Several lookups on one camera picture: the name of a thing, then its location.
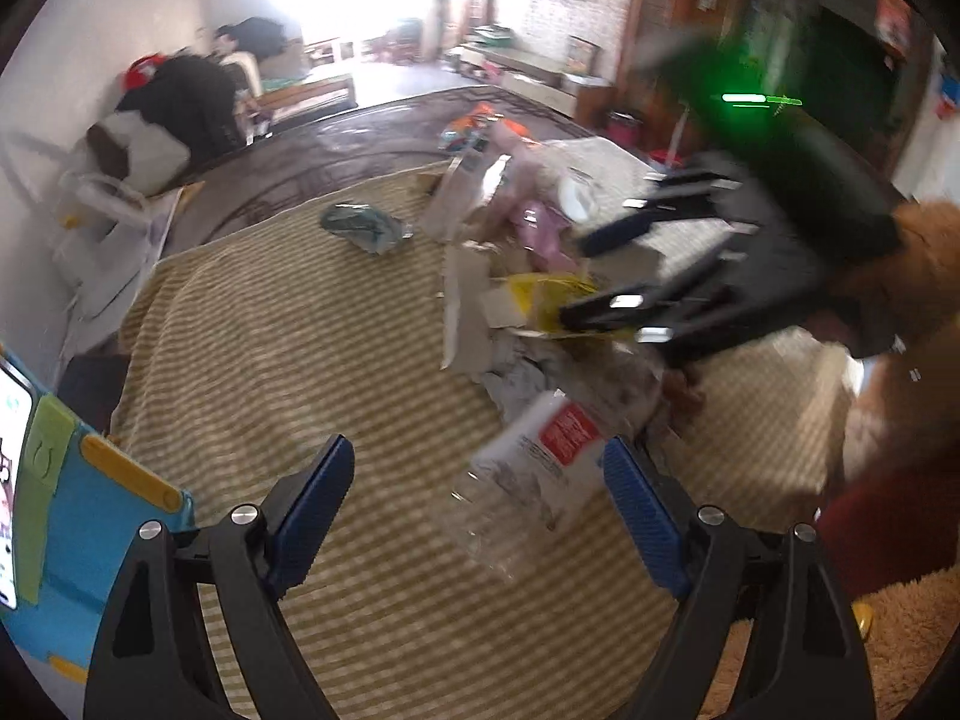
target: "tv stand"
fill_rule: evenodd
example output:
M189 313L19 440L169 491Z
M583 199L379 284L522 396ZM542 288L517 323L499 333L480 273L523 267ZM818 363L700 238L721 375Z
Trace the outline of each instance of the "tv stand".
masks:
M613 104L613 86L564 83L563 62L547 56L519 49L462 46L460 61L476 67L493 62L506 68L500 80L504 89L546 105L587 129L601 127L603 114Z

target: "yellow plastic piece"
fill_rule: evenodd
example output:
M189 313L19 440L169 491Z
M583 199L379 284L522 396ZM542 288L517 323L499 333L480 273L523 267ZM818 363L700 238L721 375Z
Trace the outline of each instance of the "yellow plastic piece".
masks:
M85 436L80 442L80 454L104 476L167 514L176 514L184 504L179 490L138 466L103 436L93 433Z
M857 601L853 604L853 617L856 618L861 640L866 641L870 637L870 628L874 627L874 610L870 604Z
M544 333L562 333L560 308L596 292L589 281L570 274L517 274L507 277L507 287L527 326Z
M86 676L88 671L85 668L80 668L77 664L71 664L70 661L65 661L63 658L57 655L51 655L47 659L50 667L56 671L61 677L66 677L69 680L73 680L75 683L80 683L81 685L86 685Z

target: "metal screw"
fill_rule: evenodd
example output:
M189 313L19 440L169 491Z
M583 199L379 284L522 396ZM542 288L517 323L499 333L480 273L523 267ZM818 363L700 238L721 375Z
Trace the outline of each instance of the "metal screw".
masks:
M800 541L806 541L808 544L817 541L817 532L805 522L800 522L793 528L793 535Z
M719 525L726 519L726 514L715 506L704 506L697 512L697 517L704 525Z
M150 520L150 522L144 522L140 527L140 537L143 541L150 541L151 538L156 538L160 535L160 531L163 530L163 526L160 525L160 522L157 522L155 519Z
M253 522L256 517L256 506L251 506L250 504L243 504L243 506L238 506L230 512L230 519L233 520L234 525L248 525Z

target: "striped rug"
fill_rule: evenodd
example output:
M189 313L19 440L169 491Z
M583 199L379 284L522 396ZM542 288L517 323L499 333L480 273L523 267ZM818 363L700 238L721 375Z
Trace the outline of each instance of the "striped rug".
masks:
M606 141L563 153L599 179L607 217L645 171ZM320 209L343 200L414 218L427 202L419 172L162 262L123 327L133 360L114 432L194 493L202 524L258 502L328 434L353 442L353 488L308 580L281 604L344 720L602 720L637 683L674 604L605 496L515 584L448 544L431 502L500 425L483 389L439 370L443 250L416 236L371 257L318 227ZM705 234L654 237L673 265ZM675 473L743 523L785 528L808 515L839 446L843 364L799 333L714 359L707 410L669 446ZM212 593L203 605L232 704L256 715Z

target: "green plastic piece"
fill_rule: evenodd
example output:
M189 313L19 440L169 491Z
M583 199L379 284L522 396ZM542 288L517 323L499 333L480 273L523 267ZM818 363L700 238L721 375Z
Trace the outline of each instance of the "green plastic piece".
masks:
M45 395L23 447L13 506L13 576L18 597L33 605L40 601L50 504L78 424L71 410Z

